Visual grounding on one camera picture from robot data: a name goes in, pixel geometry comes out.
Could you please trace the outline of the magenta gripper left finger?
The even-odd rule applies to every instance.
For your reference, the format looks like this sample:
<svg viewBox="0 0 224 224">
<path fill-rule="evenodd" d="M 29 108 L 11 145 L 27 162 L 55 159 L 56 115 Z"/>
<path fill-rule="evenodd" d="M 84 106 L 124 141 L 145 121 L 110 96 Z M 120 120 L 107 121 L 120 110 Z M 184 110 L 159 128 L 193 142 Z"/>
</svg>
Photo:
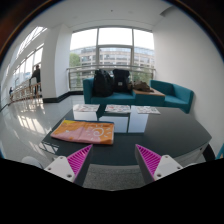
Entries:
<svg viewBox="0 0 224 224">
<path fill-rule="evenodd" d="M 88 145 L 68 157 L 59 156 L 45 171 L 82 186 L 91 162 L 92 149 L 93 145 Z"/>
</svg>

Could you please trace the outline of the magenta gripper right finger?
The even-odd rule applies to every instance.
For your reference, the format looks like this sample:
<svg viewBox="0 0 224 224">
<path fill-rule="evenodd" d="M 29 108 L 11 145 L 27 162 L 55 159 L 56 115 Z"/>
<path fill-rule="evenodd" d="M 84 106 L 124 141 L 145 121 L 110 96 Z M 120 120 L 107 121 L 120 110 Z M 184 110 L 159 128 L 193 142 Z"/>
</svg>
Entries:
<svg viewBox="0 0 224 224">
<path fill-rule="evenodd" d="M 182 166 L 169 155 L 160 156 L 138 144 L 135 145 L 135 157 L 145 184 L 152 183 L 182 169 Z"/>
</svg>

